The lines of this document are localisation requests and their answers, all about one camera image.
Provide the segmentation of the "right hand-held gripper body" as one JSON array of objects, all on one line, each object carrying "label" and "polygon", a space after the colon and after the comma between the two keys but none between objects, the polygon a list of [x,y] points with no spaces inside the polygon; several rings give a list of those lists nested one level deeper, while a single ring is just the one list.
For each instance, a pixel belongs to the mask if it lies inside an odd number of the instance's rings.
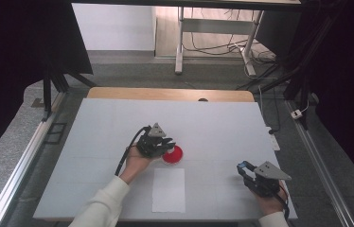
[{"label": "right hand-held gripper body", "polygon": [[280,191],[280,180],[290,181],[292,179],[290,175],[269,161],[256,166],[254,173],[253,180],[244,184],[262,198],[270,198],[277,194]]}]

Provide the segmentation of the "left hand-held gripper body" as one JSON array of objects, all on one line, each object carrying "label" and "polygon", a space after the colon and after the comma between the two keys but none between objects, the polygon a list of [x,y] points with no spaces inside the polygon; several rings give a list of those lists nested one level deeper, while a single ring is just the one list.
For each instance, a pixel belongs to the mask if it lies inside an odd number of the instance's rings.
[{"label": "left hand-held gripper body", "polygon": [[152,127],[145,127],[144,131],[145,133],[140,136],[136,143],[136,147],[144,157],[160,157],[165,154],[166,148],[171,148],[165,145],[164,140],[167,138],[167,135],[158,123],[155,123]]}]

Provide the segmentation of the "red petri dish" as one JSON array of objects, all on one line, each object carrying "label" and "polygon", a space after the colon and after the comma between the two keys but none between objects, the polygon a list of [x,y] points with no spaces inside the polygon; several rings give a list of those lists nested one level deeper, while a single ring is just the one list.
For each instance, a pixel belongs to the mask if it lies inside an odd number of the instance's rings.
[{"label": "red petri dish", "polygon": [[163,161],[168,165],[176,165],[184,156],[182,149],[179,146],[175,146],[173,149],[168,150],[162,155]]}]

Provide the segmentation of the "person's right hand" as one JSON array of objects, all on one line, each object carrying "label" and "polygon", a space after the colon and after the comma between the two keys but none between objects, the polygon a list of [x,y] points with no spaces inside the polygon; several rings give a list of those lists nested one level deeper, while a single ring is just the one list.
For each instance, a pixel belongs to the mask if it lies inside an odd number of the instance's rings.
[{"label": "person's right hand", "polygon": [[260,207],[260,210],[264,216],[282,212],[284,210],[284,206],[282,203],[276,198],[262,198],[258,195],[255,195],[257,203]]}]

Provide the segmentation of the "person's left hand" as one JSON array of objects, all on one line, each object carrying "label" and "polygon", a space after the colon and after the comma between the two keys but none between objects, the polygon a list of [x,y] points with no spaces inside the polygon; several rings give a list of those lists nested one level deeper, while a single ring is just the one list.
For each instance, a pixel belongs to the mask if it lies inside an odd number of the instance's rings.
[{"label": "person's left hand", "polygon": [[140,173],[142,173],[152,162],[152,159],[141,155],[136,147],[130,148],[126,159],[126,167],[119,178],[126,184],[130,184]]}]

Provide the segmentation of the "long white power strip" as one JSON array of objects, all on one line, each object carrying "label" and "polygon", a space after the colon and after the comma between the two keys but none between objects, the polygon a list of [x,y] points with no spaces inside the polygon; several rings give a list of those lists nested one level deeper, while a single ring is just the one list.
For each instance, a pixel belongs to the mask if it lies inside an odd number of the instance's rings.
[{"label": "long white power strip", "polygon": [[277,142],[276,137],[274,135],[275,131],[271,127],[266,127],[266,130],[267,130],[268,134],[270,135],[273,150],[280,151],[280,146],[278,145],[278,142]]}]

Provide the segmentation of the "white paper sheet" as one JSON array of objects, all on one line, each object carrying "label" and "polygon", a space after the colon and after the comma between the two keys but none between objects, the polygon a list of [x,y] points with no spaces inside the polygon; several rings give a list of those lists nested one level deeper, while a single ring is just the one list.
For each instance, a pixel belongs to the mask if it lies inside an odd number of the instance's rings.
[{"label": "white paper sheet", "polygon": [[185,170],[156,168],[152,185],[152,211],[184,213],[186,211]]}]

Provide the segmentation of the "wooden table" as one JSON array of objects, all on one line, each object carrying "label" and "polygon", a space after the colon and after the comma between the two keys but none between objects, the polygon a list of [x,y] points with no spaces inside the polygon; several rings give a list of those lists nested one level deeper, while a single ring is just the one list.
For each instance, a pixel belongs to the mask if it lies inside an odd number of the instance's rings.
[{"label": "wooden table", "polygon": [[94,87],[88,98],[115,98],[137,100],[181,100],[181,101],[218,101],[218,102],[254,102],[254,96],[248,91],[164,89],[164,88],[127,88]]}]

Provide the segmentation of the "white table cover board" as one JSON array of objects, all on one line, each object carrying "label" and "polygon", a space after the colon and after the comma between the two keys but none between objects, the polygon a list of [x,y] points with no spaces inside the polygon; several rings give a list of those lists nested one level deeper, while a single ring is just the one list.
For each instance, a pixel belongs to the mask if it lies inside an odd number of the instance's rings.
[{"label": "white table cover board", "polygon": [[[158,123],[183,150],[175,166],[153,162],[133,183],[123,221],[243,221],[260,218],[237,165],[276,157],[255,102],[155,101],[86,98],[34,213],[70,220],[115,175],[125,148],[144,126]],[[186,211],[152,211],[156,168],[185,170]]]}]

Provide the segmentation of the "white partition panel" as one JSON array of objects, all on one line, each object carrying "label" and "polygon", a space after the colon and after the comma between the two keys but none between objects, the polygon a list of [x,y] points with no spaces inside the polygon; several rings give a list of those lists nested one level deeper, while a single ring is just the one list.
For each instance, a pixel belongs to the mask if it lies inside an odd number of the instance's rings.
[{"label": "white partition panel", "polygon": [[155,50],[154,7],[77,3],[72,7],[87,50]]}]

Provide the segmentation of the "black curtain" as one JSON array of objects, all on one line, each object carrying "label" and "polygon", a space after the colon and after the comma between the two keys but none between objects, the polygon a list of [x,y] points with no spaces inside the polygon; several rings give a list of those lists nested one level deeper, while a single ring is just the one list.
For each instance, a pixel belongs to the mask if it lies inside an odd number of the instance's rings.
[{"label": "black curtain", "polygon": [[319,98],[316,114],[354,163],[354,0],[322,0],[323,5],[334,2],[342,7],[329,13],[337,19],[285,97],[307,85]]},{"label": "black curtain", "polygon": [[68,0],[0,0],[0,137],[24,102],[24,91],[44,78],[93,72]]}]

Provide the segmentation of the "aluminium rail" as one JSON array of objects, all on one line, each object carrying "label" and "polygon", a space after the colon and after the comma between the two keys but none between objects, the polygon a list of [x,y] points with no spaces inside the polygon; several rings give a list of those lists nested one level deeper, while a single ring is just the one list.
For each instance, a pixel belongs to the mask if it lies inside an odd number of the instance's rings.
[{"label": "aluminium rail", "polygon": [[26,149],[24,150],[19,162],[13,169],[8,181],[0,193],[0,223],[3,221],[9,210],[11,201],[13,200],[19,186],[21,185],[27,171],[34,160],[44,138],[51,127],[56,114],[62,105],[65,93],[58,93],[51,106],[51,114],[46,120],[42,120],[34,134],[32,135]]},{"label": "aluminium rail", "polygon": [[354,227],[354,218],[349,210],[348,205],[345,202],[345,199],[339,190],[337,184],[333,181],[330,176],[330,172],[325,164],[319,149],[316,147],[313,138],[310,135],[310,132],[306,130],[298,119],[293,119],[298,133],[303,141],[303,144],[309,154],[309,157],[315,167],[315,170],[318,174],[318,177],[325,188],[325,191],[330,198],[331,204],[336,212],[336,215],[341,222],[343,227]]}]

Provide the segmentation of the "white metal desk frame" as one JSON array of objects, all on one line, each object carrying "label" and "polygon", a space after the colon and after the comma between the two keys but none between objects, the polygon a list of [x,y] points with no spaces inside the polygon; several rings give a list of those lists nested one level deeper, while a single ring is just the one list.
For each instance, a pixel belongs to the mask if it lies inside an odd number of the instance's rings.
[{"label": "white metal desk frame", "polygon": [[178,8],[179,36],[175,62],[176,75],[181,75],[183,72],[183,38],[185,32],[247,35],[247,43],[244,47],[239,48],[239,53],[244,61],[245,72],[251,77],[256,74],[251,61],[250,52],[263,14],[262,10],[255,11],[252,21],[186,18],[184,12],[183,7]]}]

